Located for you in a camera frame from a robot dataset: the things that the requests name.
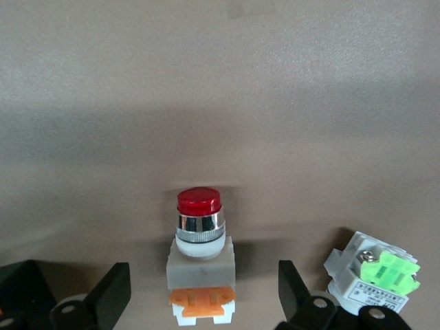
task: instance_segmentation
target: beige wall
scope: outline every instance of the beige wall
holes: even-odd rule
[[[175,195],[212,185],[236,243],[225,328],[273,329],[278,259],[322,289],[349,230],[419,259],[402,316],[436,328],[439,17],[423,0],[2,1],[1,263],[47,261],[61,297],[129,261],[116,329],[177,329]]]

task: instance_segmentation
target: white terminal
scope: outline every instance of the white terminal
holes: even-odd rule
[[[329,293],[354,315],[366,305],[399,313],[408,302],[407,294],[419,286],[417,259],[361,232],[353,235],[344,251],[334,249],[324,266],[333,278]]]
[[[207,187],[185,190],[178,196],[177,209],[179,222],[166,264],[168,289],[173,290],[173,315],[179,326],[195,325],[198,318],[213,318],[215,324],[231,323],[235,300],[230,299],[221,305],[222,315],[216,310],[212,315],[184,316],[186,306],[204,303],[203,298],[195,299],[204,289],[230,288],[234,293],[234,246],[231,237],[226,236],[219,192]],[[173,294],[182,290],[194,292],[193,297],[188,295],[184,300],[195,300],[173,300]]]

